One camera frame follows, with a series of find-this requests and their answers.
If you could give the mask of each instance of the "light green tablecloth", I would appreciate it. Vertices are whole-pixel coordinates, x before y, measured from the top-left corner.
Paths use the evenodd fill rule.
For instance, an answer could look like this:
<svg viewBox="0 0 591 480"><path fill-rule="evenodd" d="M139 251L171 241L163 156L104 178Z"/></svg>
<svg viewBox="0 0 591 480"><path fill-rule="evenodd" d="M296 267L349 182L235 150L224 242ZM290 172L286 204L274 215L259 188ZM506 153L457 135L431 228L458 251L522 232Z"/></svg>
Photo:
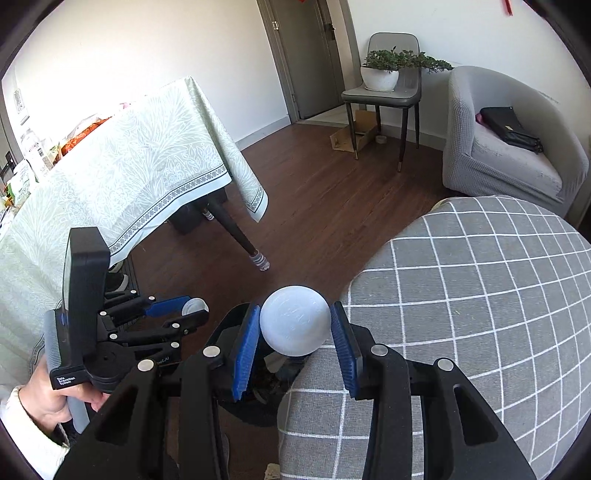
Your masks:
<svg viewBox="0 0 591 480"><path fill-rule="evenodd" d="M97 226L111 263L181 205L236 182L259 221L267 194L191 77L116 114L69 152L0 241L0 397L30 374L61 299L71 227Z"/></svg>

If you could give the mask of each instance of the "handbag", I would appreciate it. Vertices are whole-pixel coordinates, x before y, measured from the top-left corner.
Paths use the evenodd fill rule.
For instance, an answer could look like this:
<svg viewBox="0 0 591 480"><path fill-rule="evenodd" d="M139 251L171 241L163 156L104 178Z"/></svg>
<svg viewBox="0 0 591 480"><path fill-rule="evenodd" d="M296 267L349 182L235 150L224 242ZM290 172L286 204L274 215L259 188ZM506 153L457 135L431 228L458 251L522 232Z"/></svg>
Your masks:
<svg viewBox="0 0 591 480"><path fill-rule="evenodd" d="M523 125L520 124L513 107L488 106L480 110L480 114L484 123L503 142L535 153L544 151L541 140L526 131Z"/></svg>

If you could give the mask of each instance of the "potted plant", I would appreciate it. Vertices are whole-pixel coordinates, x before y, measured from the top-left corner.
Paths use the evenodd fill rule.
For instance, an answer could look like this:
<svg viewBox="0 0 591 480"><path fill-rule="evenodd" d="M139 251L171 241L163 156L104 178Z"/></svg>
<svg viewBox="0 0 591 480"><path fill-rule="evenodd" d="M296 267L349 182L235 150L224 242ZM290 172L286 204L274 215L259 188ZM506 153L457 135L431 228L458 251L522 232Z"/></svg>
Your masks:
<svg viewBox="0 0 591 480"><path fill-rule="evenodd" d="M444 60L436 60L425 52L414 53L410 50L396 52L392 50L372 50L368 53L361 67L361 76L368 90L392 92L398 82L400 69L419 68L430 72L442 72L453 67Z"/></svg>

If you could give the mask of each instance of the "blue gripper pad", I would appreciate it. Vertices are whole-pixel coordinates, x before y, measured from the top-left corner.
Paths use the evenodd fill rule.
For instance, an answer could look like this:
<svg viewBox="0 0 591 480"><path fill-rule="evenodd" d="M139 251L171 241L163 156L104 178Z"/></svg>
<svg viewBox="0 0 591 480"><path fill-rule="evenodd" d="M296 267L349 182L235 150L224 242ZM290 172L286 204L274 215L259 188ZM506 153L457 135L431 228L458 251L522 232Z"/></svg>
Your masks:
<svg viewBox="0 0 591 480"><path fill-rule="evenodd" d="M353 332L349 325L349 319L345 315L342 305L330 306L330 331L335 342L336 355L339 358L340 373L343 376L345 388L349 390L351 398L355 398L359 390L357 378L357 362L353 355L353 348L349 341L349 335Z"/></svg>
<svg viewBox="0 0 591 480"><path fill-rule="evenodd" d="M234 360L234 381L232 383L232 397L234 401L240 400L248 387L252 363L255 359L256 346L258 345L258 339L261 334L260 316L261 308L258 305L249 308L242 322L241 338L236 339L237 342L240 342L240 345L238 346L238 352Z"/></svg>
<svg viewBox="0 0 591 480"><path fill-rule="evenodd" d="M180 312L189 300L191 300L191 297L185 295L184 297L156 301L145 312L148 317L162 317L169 313Z"/></svg>

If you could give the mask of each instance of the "table leg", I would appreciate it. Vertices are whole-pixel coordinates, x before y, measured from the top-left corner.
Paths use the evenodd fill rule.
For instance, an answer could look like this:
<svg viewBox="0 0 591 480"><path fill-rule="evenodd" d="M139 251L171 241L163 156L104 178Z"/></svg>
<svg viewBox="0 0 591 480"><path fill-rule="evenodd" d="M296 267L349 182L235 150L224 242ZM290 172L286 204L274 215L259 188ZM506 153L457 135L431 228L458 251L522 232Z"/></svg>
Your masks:
<svg viewBox="0 0 591 480"><path fill-rule="evenodd" d="M419 115L418 115L418 103L416 103L414 105L414 135L415 135L415 140L417 141L417 148L418 148L418 136L421 132L421 121L419 119Z"/></svg>
<svg viewBox="0 0 591 480"><path fill-rule="evenodd" d="M382 134L382 114L379 111L379 105L375 106L375 119L378 123L378 135Z"/></svg>
<svg viewBox="0 0 591 480"><path fill-rule="evenodd" d="M210 211L209 211L209 210L208 210L206 207L203 207L203 208L201 209L201 213L202 213L202 214L203 214L203 216L204 216L204 217L205 217L207 220L209 220L210 222L211 222L211 221L214 219L214 216L212 215L212 213L211 213L211 212L210 212Z"/></svg>
<svg viewBox="0 0 591 480"><path fill-rule="evenodd" d="M406 150L406 135L408 132L408 108L402 110L402 131L400 132L400 153L398 155L398 171L402 170L402 160Z"/></svg>
<svg viewBox="0 0 591 480"><path fill-rule="evenodd" d="M349 119L349 132L351 133L351 145L353 146L353 153L355 153L355 160L359 160L357 155L357 138L355 137L355 121L353 120L353 109L349 102L345 102L347 108L347 119Z"/></svg>
<svg viewBox="0 0 591 480"><path fill-rule="evenodd" d="M204 198L199 199L198 202L202 207L204 206L220 225L234 237L234 240L246 250L251 261L259 268L259 270L265 271L269 269L270 265L266 257L253 246L242 230L240 230L240 227L236 224L234 219L228 214L226 209L220 205L212 195L207 195Z"/></svg>

